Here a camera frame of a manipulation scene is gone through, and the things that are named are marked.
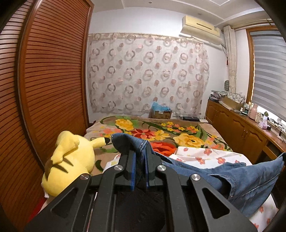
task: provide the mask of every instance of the wooden window frame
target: wooden window frame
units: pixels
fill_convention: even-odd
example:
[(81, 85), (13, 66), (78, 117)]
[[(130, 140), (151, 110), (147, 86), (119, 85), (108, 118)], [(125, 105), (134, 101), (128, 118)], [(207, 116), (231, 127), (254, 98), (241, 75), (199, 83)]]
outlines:
[(270, 26), (253, 27), (246, 29), (248, 47), (249, 47), (249, 81), (248, 81), (248, 90), (246, 96), (247, 103), (251, 101), (253, 84), (254, 84), (254, 54), (253, 54), (254, 51), (253, 51), (253, 40), (252, 36), (250, 35), (250, 33), (254, 31), (278, 31), (278, 28), (275, 25), (270, 25)]

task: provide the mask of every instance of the wooden countertop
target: wooden countertop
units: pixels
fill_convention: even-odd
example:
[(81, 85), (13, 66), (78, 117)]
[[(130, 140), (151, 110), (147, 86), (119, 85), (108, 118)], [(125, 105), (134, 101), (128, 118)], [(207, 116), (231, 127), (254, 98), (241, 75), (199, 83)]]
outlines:
[(235, 113), (234, 111), (231, 111), (233, 114), (235, 114), (237, 117), (241, 118), (245, 123), (250, 125), (251, 127), (255, 128), (258, 130), (261, 134), (263, 134), (269, 141), (271, 141), (281, 152), (286, 151), (286, 143), (283, 143), (277, 135), (273, 131), (268, 131), (261, 129), (258, 126), (258, 123), (256, 123), (254, 120), (249, 118), (248, 116), (240, 115)]

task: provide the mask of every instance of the air conditioner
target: air conditioner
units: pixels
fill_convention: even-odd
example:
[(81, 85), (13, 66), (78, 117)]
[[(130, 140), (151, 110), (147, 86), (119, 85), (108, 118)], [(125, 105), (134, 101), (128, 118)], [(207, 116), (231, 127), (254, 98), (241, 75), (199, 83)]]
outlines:
[(181, 33), (207, 40), (216, 45), (223, 44), (219, 28), (190, 16), (183, 17), (183, 28)]

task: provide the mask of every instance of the metal screw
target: metal screw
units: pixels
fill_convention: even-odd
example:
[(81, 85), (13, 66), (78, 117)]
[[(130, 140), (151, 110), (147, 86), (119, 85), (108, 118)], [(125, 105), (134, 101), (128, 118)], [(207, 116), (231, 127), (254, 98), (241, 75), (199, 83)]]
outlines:
[(85, 181), (85, 180), (88, 179), (88, 176), (89, 176), (89, 175), (88, 175), (87, 173), (81, 174), (81, 175), (80, 175), (80, 179), (83, 180), (83, 181)]
[(164, 166), (164, 165), (159, 165), (159, 166), (157, 167), (157, 169), (158, 169), (159, 171), (165, 171), (165, 170), (166, 170), (166, 166)]
[(123, 169), (123, 167), (122, 167), (122, 165), (115, 165), (114, 166), (114, 169), (116, 170), (116, 171), (121, 171), (122, 169)]
[(199, 181), (200, 180), (200, 175), (199, 174), (193, 174), (191, 176), (191, 178), (194, 180), (194, 181)]

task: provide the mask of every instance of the wooden cabinet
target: wooden cabinet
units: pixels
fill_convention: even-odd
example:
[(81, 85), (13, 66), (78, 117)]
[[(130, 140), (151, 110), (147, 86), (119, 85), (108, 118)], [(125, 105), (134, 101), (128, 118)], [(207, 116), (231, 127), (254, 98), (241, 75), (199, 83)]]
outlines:
[(255, 164), (266, 142), (266, 137), (251, 127), (248, 127), (245, 132), (241, 153), (244, 154), (251, 163)]
[(242, 144), (246, 134), (246, 124), (243, 123), (236, 117), (232, 118), (231, 126), (229, 131), (231, 132), (230, 141), (227, 144), (231, 147), (234, 152), (242, 153)]
[(216, 111), (212, 124), (214, 128), (217, 128), (218, 133), (222, 136), (226, 143), (230, 141), (230, 122), (230, 113), (227, 109), (221, 108)]
[(260, 128), (251, 126), (252, 122), (248, 122), (247, 117), (210, 100), (206, 118), (234, 152), (244, 154), (251, 163), (256, 163), (267, 143), (267, 138)]
[(216, 108), (213, 104), (208, 104), (208, 107), (206, 108), (206, 119), (210, 124), (212, 124), (214, 117), (216, 115)]

